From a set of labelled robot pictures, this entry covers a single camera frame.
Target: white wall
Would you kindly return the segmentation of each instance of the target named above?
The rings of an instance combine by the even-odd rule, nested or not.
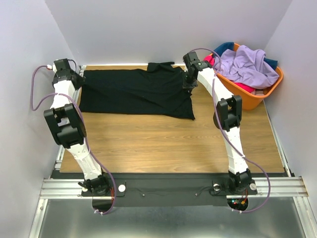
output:
[[[303,176],[317,214],[317,21],[316,0],[293,0],[265,48],[284,72],[266,100],[289,166]]]
[[[182,62],[227,41],[264,48],[291,0],[46,0],[81,64]]]
[[[73,55],[43,0],[5,0],[0,9],[0,233],[28,237],[44,177],[57,146],[43,118],[29,105],[31,75],[42,64]],[[36,77],[35,101],[53,91],[53,74]]]

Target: orange laundry basket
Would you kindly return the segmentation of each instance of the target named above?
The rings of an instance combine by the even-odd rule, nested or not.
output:
[[[233,50],[237,51],[240,45],[234,44]],[[231,82],[229,79],[225,78],[221,74],[217,74],[218,78],[222,82],[222,84],[234,95],[240,95],[242,97],[242,109],[244,110],[252,110],[256,108],[260,102],[263,101],[264,98],[268,97],[273,90],[278,86],[278,84],[282,81],[283,79],[283,72],[282,70],[277,67],[276,70],[277,74],[279,75],[278,80],[270,87],[266,88],[263,90],[264,95],[253,95],[249,93],[248,91],[244,90],[243,88],[240,88],[238,85],[235,83]]]

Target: wooden table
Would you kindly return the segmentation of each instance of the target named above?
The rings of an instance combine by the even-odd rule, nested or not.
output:
[[[86,70],[135,68],[146,66],[88,66]],[[83,113],[91,150],[111,172],[226,173],[228,158],[212,120],[212,97],[199,84],[192,101],[195,121],[160,115]],[[267,172],[284,172],[263,103],[243,111],[240,134],[250,160]],[[254,165],[249,167],[251,172],[260,172]],[[81,172],[67,151],[60,171]]]

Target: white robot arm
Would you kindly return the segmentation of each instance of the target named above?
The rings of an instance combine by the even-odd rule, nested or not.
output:
[[[198,73],[197,80],[204,85],[207,91],[212,95],[212,81],[214,80],[214,101],[220,102],[221,99],[231,99],[233,94],[221,83],[215,76],[212,68],[205,68]],[[240,140],[240,127],[230,128],[229,131],[224,130],[224,133],[229,138],[230,142],[241,152],[242,145]],[[229,171],[233,174],[243,173],[248,169],[246,161],[232,148],[232,146],[224,139],[229,159]]]
[[[84,78],[74,72],[68,59],[54,61],[53,87],[57,95],[49,110],[44,111],[45,120],[58,145],[69,151],[84,173],[84,183],[80,185],[95,195],[104,195],[109,191],[106,174],[94,160],[86,144],[86,130],[82,119],[72,102],[64,94],[73,97],[80,89]]]
[[[183,60],[186,65],[183,88],[191,91],[197,87],[197,81],[204,85],[210,95],[214,96],[215,112],[219,116],[221,129],[234,147],[243,153],[240,140],[242,98],[234,96],[217,78],[212,66],[207,61],[200,61],[195,52],[186,54]],[[219,128],[215,115],[213,121],[215,126]],[[254,183],[254,180],[252,180],[251,172],[244,158],[234,150],[225,138],[224,143],[229,159],[229,188],[231,191],[240,191]]]

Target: pink cloth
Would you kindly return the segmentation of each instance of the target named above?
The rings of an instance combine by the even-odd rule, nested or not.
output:
[[[255,88],[250,87],[250,86],[248,86],[248,85],[245,85],[245,84],[243,84],[243,83],[235,83],[235,82],[233,82],[233,83],[236,84],[236,85],[238,85],[240,88],[243,88],[244,90],[246,90],[246,91],[249,92],[249,93],[252,93],[252,92],[255,90]]]
[[[204,60],[207,60],[212,66],[214,65],[214,58],[212,56],[206,56]]]

